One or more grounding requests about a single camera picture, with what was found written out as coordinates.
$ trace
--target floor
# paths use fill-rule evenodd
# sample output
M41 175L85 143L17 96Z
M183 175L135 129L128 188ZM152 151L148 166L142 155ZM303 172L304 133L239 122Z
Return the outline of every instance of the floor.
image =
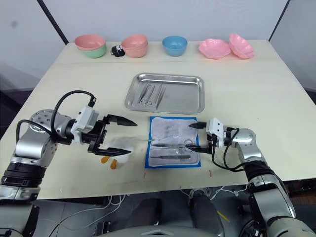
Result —
M12 92L8 95L23 105L31 91L19 91ZM316 104L316 93L308 92L308 95ZM7 127L14 119L16 112L10 109L8 106L3 105L1 99L0 107L0 137L5 133ZM230 187L232 190L239 190L241 187ZM108 215L100 221L110 221L111 231L124 228L127 218L131 214L132 210L146 198L155 197L162 200L163 213L162 213L162 225L175 225L192 227L192 221L188 208L188 197L180 191L168 191L168 192L156 192L148 194L135 194L126 197L121 207L114 213ZM217 198L213 201L216 209L226 216L230 222L222 219L226 236L238 236L239 231L245 221L249 217L242 217L238 211L238 207L241 205L242 200L246 198L245 194L241 194L239 198L236 198L233 194L228 192L220 192ZM77 211L96 208L91 204L70 203L62 201L51 200L37 200L36 205L40 207L39 221L37 225L35 237L47 237L53 227L56 225L56 221L60 221L62 218L67 217ZM99 217L113 211L117 206L109 206L104 210L93 210L78 214L63 222L63 224L71 229L82 228L84 225L91 223ZM316 231L316 205L315 204L302 204L295 206L297 216L299 219L307 223L311 228ZM91 237L93 236L96 224L93 224L83 230L70 231L64 226L60 226L53 233L52 237Z

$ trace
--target blue bowl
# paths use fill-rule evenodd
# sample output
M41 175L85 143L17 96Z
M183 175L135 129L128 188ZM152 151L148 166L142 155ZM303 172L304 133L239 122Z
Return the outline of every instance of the blue bowl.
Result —
M162 45L167 54L177 57L186 51L188 41L181 36L168 36L163 39Z

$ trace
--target white table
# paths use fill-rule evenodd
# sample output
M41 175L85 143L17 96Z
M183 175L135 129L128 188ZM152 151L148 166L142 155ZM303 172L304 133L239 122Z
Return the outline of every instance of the white table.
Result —
M205 83L205 109L196 115L199 121L217 117L227 126L254 130L269 166L282 180L315 178L316 106L267 41L250 43L256 56L248 60L233 55L221 60L206 59L198 51L198 42L190 42L181 57L170 57L160 42L151 42L148 54L139 59L115 58L108 52L101 58L88 59L73 43L67 45L3 136L1 174L14 151L17 122L29 119L38 110L54 108L63 94L74 89L87 90L97 97L94 109L100 117L119 115L138 124L108 125L104 146L120 137L147 139L149 116L181 116L135 112L124 106L133 77L150 72L201 77ZM108 42L108 51L116 44ZM75 118L87 100L85 95L73 95L60 112ZM204 131L199 138L202 144L206 142ZM146 147L147 142L138 142L129 162L111 170L108 163L101 164L101 157L87 153L87 145L59 145L41 184L39 198L96 197L247 182L243 172L221 170L210 162L207 154L201 155L201 168L145 169ZM222 155L223 149L217 149L218 161ZM237 150L230 149L229 165L237 163Z

